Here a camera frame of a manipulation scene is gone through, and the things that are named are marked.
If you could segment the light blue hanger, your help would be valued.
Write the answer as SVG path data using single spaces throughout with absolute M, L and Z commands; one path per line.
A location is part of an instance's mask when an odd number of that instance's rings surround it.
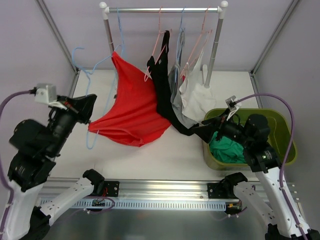
M 125 58 L 126 57 L 126 46 L 125 46 L 125 40 L 124 40 L 124 35 L 123 35 L 123 30 L 122 30 L 120 12 L 119 12 L 118 8 L 116 8 L 116 10 L 117 10 L 118 28 L 119 28 L 119 32 L 120 32 L 120 38 L 121 38 L 121 56 Z

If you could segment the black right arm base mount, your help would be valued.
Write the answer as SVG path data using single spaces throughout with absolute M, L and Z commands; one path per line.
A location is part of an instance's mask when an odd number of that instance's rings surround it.
M 235 199 L 233 189 L 226 182 L 207 183 L 207 195 L 209 199 Z

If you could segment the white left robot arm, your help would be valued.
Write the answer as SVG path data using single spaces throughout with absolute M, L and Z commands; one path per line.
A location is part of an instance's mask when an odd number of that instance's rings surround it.
M 94 169 L 55 199 L 36 206 L 38 194 L 55 167 L 55 159 L 77 123 L 87 125 L 97 96 L 58 96 L 62 106 L 53 106 L 48 124 L 34 119 L 21 121 L 9 143 L 17 149 L 3 184 L 9 189 L 8 202 L 0 224 L 2 240 L 41 240 L 53 223 L 75 202 L 104 190 L 104 177 Z

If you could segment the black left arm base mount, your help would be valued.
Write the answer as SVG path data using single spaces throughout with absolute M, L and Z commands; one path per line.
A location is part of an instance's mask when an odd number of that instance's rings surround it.
M 100 195 L 102 197 L 117 198 L 120 191 L 120 182 L 105 180 Z

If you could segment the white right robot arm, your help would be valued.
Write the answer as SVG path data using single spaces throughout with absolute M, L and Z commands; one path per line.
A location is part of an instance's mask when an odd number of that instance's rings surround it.
M 270 128 L 264 115 L 251 114 L 244 125 L 228 119 L 226 113 L 204 120 L 193 129 L 204 142 L 227 137 L 242 145 L 243 156 L 258 178 L 269 203 L 251 188 L 241 173 L 233 173 L 222 180 L 223 193 L 228 198 L 237 197 L 253 211 L 266 228 L 266 240 L 318 240 L 320 233 L 310 228 L 301 216 L 283 175 L 284 163 L 268 143 Z

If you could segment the red tank top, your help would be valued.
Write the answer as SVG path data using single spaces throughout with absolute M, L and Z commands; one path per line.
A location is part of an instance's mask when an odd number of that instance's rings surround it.
M 171 123 L 157 113 L 157 95 L 151 79 L 113 52 L 111 60 L 118 75 L 116 99 L 110 110 L 91 122 L 88 131 L 118 144 L 142 147 L 158 138 Z

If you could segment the green tank top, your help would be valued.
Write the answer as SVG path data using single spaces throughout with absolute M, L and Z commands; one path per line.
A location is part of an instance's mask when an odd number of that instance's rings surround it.
M 245 164 L 243 146 L 225 136 L 216 140 L 217 135 L 218 132 L 214 132 L 209 142 L 209 149 L 213 157 L 225 164 Z

